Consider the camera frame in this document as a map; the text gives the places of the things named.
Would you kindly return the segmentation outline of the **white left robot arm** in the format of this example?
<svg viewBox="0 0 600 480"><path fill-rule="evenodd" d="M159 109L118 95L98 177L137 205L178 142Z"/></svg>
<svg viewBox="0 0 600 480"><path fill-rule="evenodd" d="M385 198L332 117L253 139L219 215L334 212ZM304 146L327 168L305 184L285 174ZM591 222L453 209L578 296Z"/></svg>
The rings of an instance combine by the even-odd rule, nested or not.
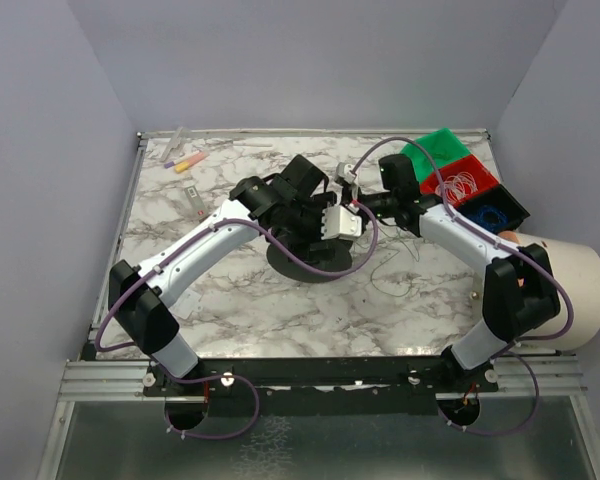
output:
<svg viewBox="0 0 600 480"><path fill-rule="evenodd" d="M264 236L269 264L301 282L336 279L351 267L348 244L326 236L327 212L336 204L328 183L301 155L279 173L240 180L206 220L172 246L136 266L121 260L112 267L107 317L172 376L185 377L199 357L170 309L231 252Z"/></svg>

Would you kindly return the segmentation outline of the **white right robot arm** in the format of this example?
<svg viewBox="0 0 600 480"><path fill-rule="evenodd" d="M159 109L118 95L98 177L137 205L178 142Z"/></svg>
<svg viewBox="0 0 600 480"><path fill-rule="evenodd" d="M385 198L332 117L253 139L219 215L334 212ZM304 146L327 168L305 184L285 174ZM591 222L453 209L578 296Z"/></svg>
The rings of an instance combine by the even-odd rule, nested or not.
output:
<svg viewBox="0 0 600 480"><path fill-rule="evenodd" d="M502 354L531 330L555 318L563 289L555 281L547 251L518 246L461 215L444 195L423 193L412 162L402 154L379 162L385 192L365 195L357 185L358 165L341 163L336 182L342 199L357 201L378 218L429 240L471 267L483 280L482 317L444 356L457 370L473 370Z"/></svg>

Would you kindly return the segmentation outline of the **black cable spool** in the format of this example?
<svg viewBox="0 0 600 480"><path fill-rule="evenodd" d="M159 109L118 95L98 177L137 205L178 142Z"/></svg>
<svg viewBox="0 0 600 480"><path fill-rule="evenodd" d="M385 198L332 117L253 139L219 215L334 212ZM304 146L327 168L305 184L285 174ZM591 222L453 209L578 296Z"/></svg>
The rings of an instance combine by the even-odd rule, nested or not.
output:
<svg viewBox="0 0 600 480"><path fill-rule="evenodd" d="M302 262L318 270L341 272L353 265L352 241L331 239L313 243L291 242L285 236L280 242ZM290 260L279 248L270 244L266 250L269 265L282 276L302 283L325 283L333 278L307 271Z"/></svg>

